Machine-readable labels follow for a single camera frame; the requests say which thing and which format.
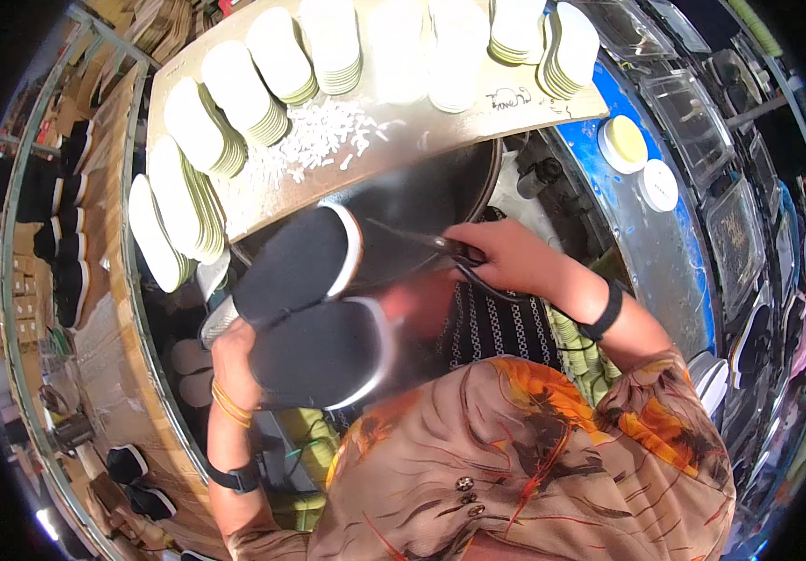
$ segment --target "white insole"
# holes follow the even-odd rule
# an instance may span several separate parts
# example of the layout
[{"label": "white insole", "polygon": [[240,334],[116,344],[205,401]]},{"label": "white insole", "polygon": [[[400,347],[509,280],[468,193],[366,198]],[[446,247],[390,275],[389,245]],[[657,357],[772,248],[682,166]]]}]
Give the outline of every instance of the white insole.
[{"label": "white insole", "polygon": [[312,76],[312,68],[294,34],[291,14],[281,6],[263,12],[247,33],[247,48],[269,89],[278,97],[295,94]]}]

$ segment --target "black shoe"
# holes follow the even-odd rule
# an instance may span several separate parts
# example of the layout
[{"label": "black shoe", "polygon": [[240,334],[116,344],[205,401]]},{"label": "black shoe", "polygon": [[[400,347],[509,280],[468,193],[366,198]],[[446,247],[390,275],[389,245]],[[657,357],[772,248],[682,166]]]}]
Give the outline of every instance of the black shoe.
[{"label": "black shoe", "polygon": [[32,252],[35,257],[53,265],[57,259],[57,250],[62,238],[60,219],[54,216],[35,232],[35,236],[32,238]]},{"label": "black shoe", "polygon": [[88,191],[88,176],[84,173],[57,178],[54,181],[54,196],[51,201],[51,216],[60,212],[60,207],[78,207]]},{"label": "black shoe", "polygon": [[57,214],[60,219],[60,230],[63,235],[67,233],[79,233],[85,229],[85,209],[81,207],[67,206],[60,209]]},{"label": "black shoe", "polygon": [[196,551],[191,551],[190,549],[186,549],[185,551],[181,552],[181,561],[216,561],[212,557],[207,557],[206,555],[200,555]]},{"label": "black shoe", "polygon": [[66,266],[75,261],[84,261],[88,251],[88,238],[83,232],[68,233],[57,249],[57,266]]},{"label": "black shoe", "polygon": [[378,301],[347,298],[299,311],[258,334],[250,367],[269,403],[336,410],[377,387],[395,355]]},{"label": "black shoe", "polygon": [[132,512],[146,514],[153,522],[176,515],[175,505],[160,489],[130,485],[126,487],[126,496]]},{"label": "black shoe", "polygon": [[129,485],[147,471],[147,462],[134,444],[110,448],[107,453],[107,473],[117,483]]},{"label": "black shoe", "polygon": [[83,120],[72,123],[72,131],[64,138],[60,146],[60,165],[65,176],[78,172],[88,154],[92,151],[92,133],[94,121]]},{"label": "black shoe", "polygon": [[60,325],[71,328],[82,317],[85,297],[91,285],[88,263],[59,263],[55,272],[54,298]]},{"label": "black shoe", "polygon": [[289,313],[338,296],[362,255],[362,234],[350,211],[323,204],[265,242],[231,292],[234,305],[260,331]]}]

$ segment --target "wooden board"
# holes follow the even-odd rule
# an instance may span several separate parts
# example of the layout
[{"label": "wooden board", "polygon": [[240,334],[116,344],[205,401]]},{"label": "wooden board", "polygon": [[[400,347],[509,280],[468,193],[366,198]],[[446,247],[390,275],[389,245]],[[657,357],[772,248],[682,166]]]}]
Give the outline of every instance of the wooden board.
[{"label": "wooden board", "polygon": [[[359,104],[365,114],[378,123],[401,119],[406,124],[390,129],[386,133],[389,138],[386,143],[370,137],[371,145],[362,157],[355,157],[356,150],[345,144],[334,156],[333,165],[312,172],[307,170],[306,179],[301,184],[297,184],[291,174],[285,173],[276,188],[274,184],[260,180],[250,165],[232,180],[214,181],[226,214],[229,241],[238,241],[323,196],[400,165],[482,140],[608,114],[608,107],[595,85],[588,86],[570,101],[554,101],[536,84],[536,66],[509,67],[495,62],[489,55],[478,81],[477,102],[464,113],[449,115],[433,107],[428,100],[408,106],[381,104],[371,80],[374,62],[370,57],[369,33],[364,23],[379,1],[354,0],[364,52],[363,77],[351,93],[333,99]],[[426,42],[431,25],[427,17],[427,0],[421,1],[425,6],[422,38]],[[488,0],[477,0],[477,4],[487,12]],[[298,0],[258,0],[208,30],[163,65],[153,81],[148,155],[157,139],[167,134],[162,109],[172,86],[188,75],[200,82],[200,64],[207,51],[228,39],[243,41],[252,22],[264,10],[285,6],[291,14],[296,14],[298,5]],[[320,93],[314,102],[320,105],[325,98]],[[354,157],[349,168],[341,171],[339,164],[349,152]]]},{"label": "wooden board", "polygon": [[[79,374],[76,384],[95,432],[93,444],[105,457],[111,446],[134,443],[150,466],[147,485],[160,488],[178,506],[176,516],[160,522],[180,548],[228,559],[215,526],[207,487],[182,448],[141,351],[140,322],[132,313],[133,279],[126,271],[120,232],[127,218],[121,177],[129,105],[137,67],[123,79],[95,116],[97,126],[88,162],[86,231],[92,289],[73,342]],[[106,257],[108,271],[101,266]]]}]

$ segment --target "white shoe sole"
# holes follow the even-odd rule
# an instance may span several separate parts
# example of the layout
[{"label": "white shoe sole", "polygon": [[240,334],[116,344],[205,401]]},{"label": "white shoe sole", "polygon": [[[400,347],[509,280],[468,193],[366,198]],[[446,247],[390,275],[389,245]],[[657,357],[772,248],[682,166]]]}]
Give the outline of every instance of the white shoe sole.
[{"label": "white shoe sole", "polygon": [[346,207],[342,207],[337,203],[329,203],[328,201],[320,202],[319,207],[330,208],[337,213],[347,236],[347,253],[346,257],[343,258],[341,271],[326,293],[326,298],[334,298],[350,285],[352,277],[359,270],[359,264],[363,261],[363,232],[359,228],[359,223],[356,222],[356,219]]}]

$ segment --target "orange patterned blouse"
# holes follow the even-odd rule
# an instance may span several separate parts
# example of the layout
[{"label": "orange patterned blouse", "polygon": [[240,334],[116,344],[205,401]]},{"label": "orange patterned blouse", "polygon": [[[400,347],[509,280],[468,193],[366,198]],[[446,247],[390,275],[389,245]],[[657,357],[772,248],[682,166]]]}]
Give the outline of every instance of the orange patterned blouse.
[{"label": "orange patterned blouse", "polygon": [[552,368],[497,357],[368,410],[315,532],[238,532],[235,559],[717,559],[727,451],[667,353],[593,410]]}]

